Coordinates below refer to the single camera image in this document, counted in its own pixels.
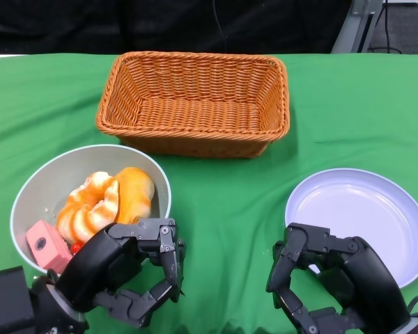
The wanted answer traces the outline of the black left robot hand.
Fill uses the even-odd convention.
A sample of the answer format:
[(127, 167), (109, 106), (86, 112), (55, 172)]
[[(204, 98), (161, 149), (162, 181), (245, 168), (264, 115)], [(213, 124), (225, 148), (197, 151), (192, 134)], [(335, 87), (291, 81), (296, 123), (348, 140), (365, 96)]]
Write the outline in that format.
[[(145, 218), (135, 224), (111, 223), (72, 257), (55, 290), (75, 311), (97, 306), (135, 328), (147, 327), (166, 301), (182, 295), (185, 242), (172, 218)], [(162, 267), (164, 278), (143, 294), (122, 286), (138, 275), (144, 260)]]

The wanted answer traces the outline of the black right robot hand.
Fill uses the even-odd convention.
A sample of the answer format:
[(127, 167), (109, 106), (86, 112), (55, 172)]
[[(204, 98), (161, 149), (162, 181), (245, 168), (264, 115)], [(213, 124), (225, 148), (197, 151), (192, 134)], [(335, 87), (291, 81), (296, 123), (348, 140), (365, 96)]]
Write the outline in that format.
[[(407, 326), (410, 312), (394, 277), (361, 237), (338, 238), (330, 229), (291, 223), (273, 247), (266, 290), (298, 333), (394, 333)], [(317, 279), (342, 311), (309, 311), (291, 290), (295, 269), (318, 267)]]

